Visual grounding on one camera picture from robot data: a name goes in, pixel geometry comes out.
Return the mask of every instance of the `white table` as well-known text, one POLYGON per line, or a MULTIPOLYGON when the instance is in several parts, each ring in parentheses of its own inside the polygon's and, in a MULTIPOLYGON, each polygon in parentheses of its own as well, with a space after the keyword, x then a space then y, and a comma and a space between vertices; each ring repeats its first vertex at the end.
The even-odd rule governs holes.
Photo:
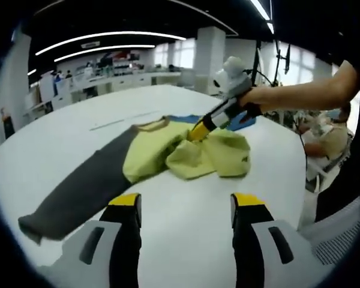
MULTIPOLYGON (((203 114, 217 102, 174 86, 129 89, 57 110, 10 137, 0 146, 0 207, 31 262, 52 264, 61 255, 62 242, 43 240, 38 247, 21 233, 17 219, 34 212, 96 149, 131 124, 169 114, 203 114)), ((220 179, 211 174, 183 181, 164 172, 127 191, 142 194, 141 287, 235 286, 230 226, 233 192, 257 195, 274 218, 297 227, 305 185, 299 137, 264 117, 238 133, 251 146, 252 167, 245 178, 220 179)))

